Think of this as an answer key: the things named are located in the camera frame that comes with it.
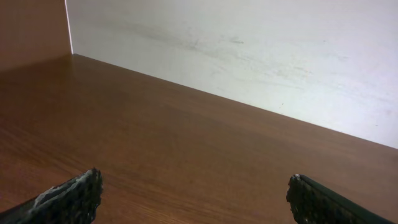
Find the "black textured pad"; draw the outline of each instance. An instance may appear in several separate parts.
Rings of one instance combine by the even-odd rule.
[[[0,214],[1,224],[81,223],[95,219],[103,191],[101,172],[92,169]]]
[[[392,223],[304,175],[293,175],[286,199],[301,223]]]

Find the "wall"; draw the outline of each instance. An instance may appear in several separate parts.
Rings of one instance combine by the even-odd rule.
[[[68,54],[64,0],[0,1],[0,72]]]
[[[68,0],[68,10],[75,53],[398,148],[398,1]]]

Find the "brown wooden panel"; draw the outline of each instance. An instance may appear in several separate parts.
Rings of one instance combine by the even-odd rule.
[[[380,144],[79,55],[4,73],[0,96],[0,210],[95,166],[96,224],[293,223],[295,173],[398,222]]]
[[[0,71],[68,54],[65,1],[0,1]]]

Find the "white vertical edge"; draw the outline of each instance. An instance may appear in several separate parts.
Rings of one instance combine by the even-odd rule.
[[[73,54],[73,46],[72,46],[72,34],[70,32],[70,23],[69,23],[69,13],[68,13],[68,4],[67,0],[65,0],[65,9],[67,11],[67,20],[68,20],[68,30],[69,30],[69,41],[70,41],[70,51]]]

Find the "white wall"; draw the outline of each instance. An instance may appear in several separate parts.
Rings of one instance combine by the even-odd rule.
[[[398,148],[396,0],[67,0],[73,50]]]

